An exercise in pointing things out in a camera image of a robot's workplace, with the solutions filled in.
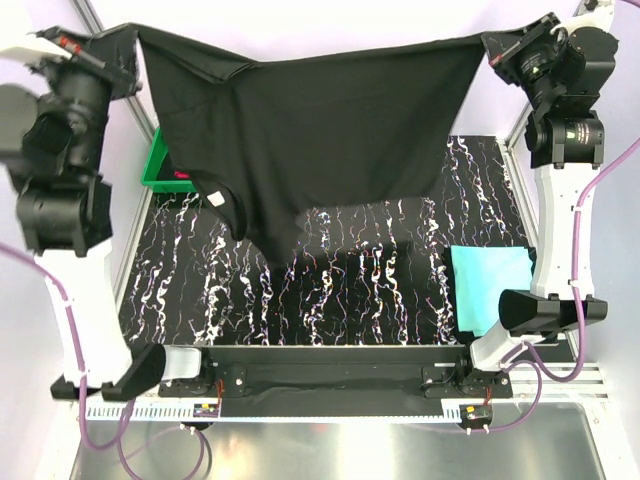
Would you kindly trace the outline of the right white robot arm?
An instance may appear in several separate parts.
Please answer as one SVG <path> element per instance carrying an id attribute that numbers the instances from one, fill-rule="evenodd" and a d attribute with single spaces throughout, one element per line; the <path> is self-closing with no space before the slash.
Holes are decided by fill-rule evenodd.
<path id="1" fill-rule="evenodd" d="M 604 320 L 590 266 L 593 195 L 604 173 L 605 128 L 594 109 L 614 71 L 618 41 L 611 1 L 586 1 L 566 22 L 549 13 L 520 29 L 482 36 L 489 63 L 521 88 L 532 110 L 525 140 L 539 201 L 536 263 L 527 290 L 507 289 L 499 319 L 468 348 L 454 384 L 476 396 L 489 372 L 505 369 L 534 344 Z"/>

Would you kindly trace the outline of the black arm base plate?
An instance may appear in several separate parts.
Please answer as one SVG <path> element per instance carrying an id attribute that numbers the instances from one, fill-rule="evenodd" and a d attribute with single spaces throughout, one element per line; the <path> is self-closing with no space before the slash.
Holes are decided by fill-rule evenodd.
<path id="1" fill-rule="evenodd" d="M 387 391 L 430 399 L 508 399 L 504 373 L 480 372 L 461 346 L 205 347 L 198 377 L 160 386 L 163 397 L 253 397 L 264 392 Z"/>

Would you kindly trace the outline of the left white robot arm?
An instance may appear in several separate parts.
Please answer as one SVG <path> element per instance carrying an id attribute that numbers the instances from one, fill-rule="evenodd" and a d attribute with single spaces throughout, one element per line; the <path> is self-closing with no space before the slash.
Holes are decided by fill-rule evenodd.
<path id="1" fill-rule="evenodd" d="M 63 372 L 50 388 L 57 400 L 100 393 L 125 402 L 175 380 L 203 396 L 216 382 L 199 349 L 132 351 L 120 328 L 110 273 L 112 188 L 100 163 L 110 104 L 140 89 L 136 39 L 129 26 L 95 36 L 52 27 L 1 43 L 3 58 L 49 86 L 43 95 L 2 86 L 1 161 L 17 195 L 23 261 L 46 278 L 63 343 Z"/>

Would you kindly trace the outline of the black t shirt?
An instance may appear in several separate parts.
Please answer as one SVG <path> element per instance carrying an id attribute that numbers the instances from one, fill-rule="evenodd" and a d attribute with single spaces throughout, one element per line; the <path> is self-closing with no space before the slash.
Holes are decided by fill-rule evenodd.
<path id="1" fill-rule="evenodd" d="M 141 24 L 95 44 L 145 65 L 173 164 L 279 265 L 309 209 L 430 193 L 485 56 L 479 34 L 273 62 Z"/>

